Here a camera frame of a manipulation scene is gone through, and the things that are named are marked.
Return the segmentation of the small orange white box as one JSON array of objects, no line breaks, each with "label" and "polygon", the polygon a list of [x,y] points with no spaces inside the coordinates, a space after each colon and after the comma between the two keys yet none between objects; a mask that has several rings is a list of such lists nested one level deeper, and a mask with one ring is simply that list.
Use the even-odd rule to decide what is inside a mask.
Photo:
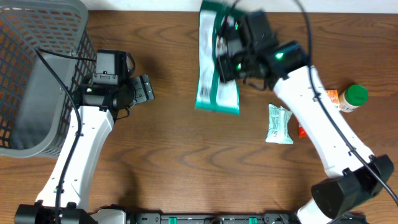
[{"label": "small orange white box", "polygon": [[337,90],[327,90],[326,94],[330,98],[330,100],[333,103],[334,107],[337,110],[340,110],[340,101],[339,101],[338,91]]}]

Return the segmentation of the light green wipes pack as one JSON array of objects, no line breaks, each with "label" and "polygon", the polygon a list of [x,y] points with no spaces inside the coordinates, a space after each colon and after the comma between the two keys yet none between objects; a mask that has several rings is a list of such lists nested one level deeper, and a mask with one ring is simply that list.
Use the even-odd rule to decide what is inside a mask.
[{"label": "light green wipes pack", "polygon": [[277,144],[293,144],[289,135],[288,122],[292,112],[283,106],[269,104],[269,129],[266,142]]}]

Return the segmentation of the red snack bag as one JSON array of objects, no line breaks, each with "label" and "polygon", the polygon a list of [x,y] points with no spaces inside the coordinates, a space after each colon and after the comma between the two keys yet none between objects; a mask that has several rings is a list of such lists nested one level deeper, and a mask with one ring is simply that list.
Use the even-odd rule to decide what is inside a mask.
[{"label": "red snack bag", "polygon": [[298,124],[298,136],[299,138],[305,138],[308,136],[304,127],[300,123]]}]

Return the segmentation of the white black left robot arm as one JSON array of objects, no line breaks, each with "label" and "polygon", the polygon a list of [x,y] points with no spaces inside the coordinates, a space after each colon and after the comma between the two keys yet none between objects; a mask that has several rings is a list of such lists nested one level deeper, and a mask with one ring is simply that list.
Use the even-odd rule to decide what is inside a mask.
[{"label": "white black left robot arm", "polygon": [[73,92],[76,110],[52,174],[34,204],[18,206],[15,223],[126,223],[122,209],[105,207],[89,213],[93,174],[118,112],[154,98],[148,75],[118,85],[80,85]]}]

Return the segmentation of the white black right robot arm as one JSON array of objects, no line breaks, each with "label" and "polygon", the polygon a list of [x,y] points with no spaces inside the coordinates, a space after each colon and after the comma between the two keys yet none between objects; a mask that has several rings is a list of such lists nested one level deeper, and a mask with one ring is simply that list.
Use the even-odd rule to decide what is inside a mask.
[{"label": "white black right robot arm", "polygon": [[297,223],[333,223],[387,190],[394,165],[375,156],[333,107],[309,56],[295,41],[279,44],[270,32],[253,37],[237,29],[218,35],[222,81],[258,78],[293,112],[315,146],[326,179],[295,214]]}]

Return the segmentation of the green white package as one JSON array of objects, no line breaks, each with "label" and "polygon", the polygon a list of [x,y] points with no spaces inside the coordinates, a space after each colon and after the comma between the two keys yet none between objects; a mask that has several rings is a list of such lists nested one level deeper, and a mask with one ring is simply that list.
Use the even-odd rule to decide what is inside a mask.
[{"label": "green white package", "polygon": [[199,73],[195,108],[219,113],[240,114],[239,88],[236,81],[223,83],[216,69],[216,31],[231,7],[221,1],[203,1],[198,21]]}]

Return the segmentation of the green lid seasoning jar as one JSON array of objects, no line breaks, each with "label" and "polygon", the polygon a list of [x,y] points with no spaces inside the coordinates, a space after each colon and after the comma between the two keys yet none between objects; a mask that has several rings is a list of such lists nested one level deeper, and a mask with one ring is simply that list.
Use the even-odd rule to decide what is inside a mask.
[{"label": "green lid seasoning jar", "polygon": [[362,85],[351,85],[339,95],[340,110],[345,113],[353,112],[356,108],[364,105],[369,98],[369,93]]}]

